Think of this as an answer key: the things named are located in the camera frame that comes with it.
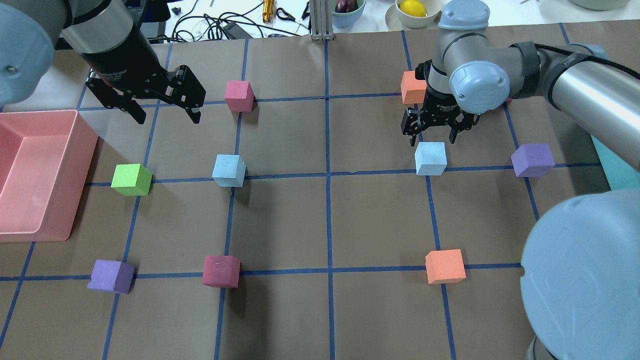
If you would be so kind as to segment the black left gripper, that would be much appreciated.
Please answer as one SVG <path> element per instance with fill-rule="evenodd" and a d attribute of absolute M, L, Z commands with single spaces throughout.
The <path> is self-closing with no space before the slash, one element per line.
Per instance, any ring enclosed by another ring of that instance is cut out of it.
<path fill-rule="evenodd" d="M 168 71 L 132 20 L 80 30 L 80 57 L 92 72 L 89 91 L 106 109 L 120 109 L 138 125 L 147 114 L 137 100 L 160 100 L 201 123 L 206 90 L 185 64 Z"/>

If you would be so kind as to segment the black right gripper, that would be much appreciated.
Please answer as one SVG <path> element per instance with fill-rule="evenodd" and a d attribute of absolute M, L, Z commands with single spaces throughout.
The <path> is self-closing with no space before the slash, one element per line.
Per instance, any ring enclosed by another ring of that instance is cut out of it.
<path fill-rule="evenodd" d="M 403 135 L 409 136 L 411 147 L 416 145 L 422 132 L 435 126 L 450 127 L 450 144 L 454 144 L 461 132 L 471 130 L 481 118 L 480 114 L 462 110 L 454 95 L 432 87 L 429 75 L 440 72 L 432 66 L 432 60 L 419 63 L 414 69 L 415 78 L 426 80 L 428 89 L 421 109 L 407 107 L 402 117 L 400 129 Z"/>

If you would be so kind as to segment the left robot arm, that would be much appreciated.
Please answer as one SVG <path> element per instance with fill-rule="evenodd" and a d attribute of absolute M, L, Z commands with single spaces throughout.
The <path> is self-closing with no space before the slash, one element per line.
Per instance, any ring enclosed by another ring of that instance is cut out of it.
<path fill-rule="evenodd" d="M 168 71 L 121 0 L 3 0 L 0 73 L 2 105 L 27 100 L 53 64 L 62 38 L 89 64 L 86 86 L 106 109 L 140 125 L 137 100 L 159 100 L 201 121 L 206 90 L 189 66 Z"/>

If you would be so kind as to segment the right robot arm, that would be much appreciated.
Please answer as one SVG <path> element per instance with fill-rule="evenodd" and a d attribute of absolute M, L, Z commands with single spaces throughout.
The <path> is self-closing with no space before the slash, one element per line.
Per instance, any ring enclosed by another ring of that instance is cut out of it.
<path fill-rule="evenodd" d="M 639 74 L 596 45 L 532 41 L 494 47 L 490 9 L 452 0 L 441 12 L 432 59 L 414 76 L 422 109 L 407 109 L 402 133 L 414 145 L 432 126 L 449 139 L 508 98 L 540 96 L 639 170 Z M 519 280 L 535 333 L 530 360 L 639 358 L 639 190 L 583 194 L 549 209 L 530 231 Z"/>

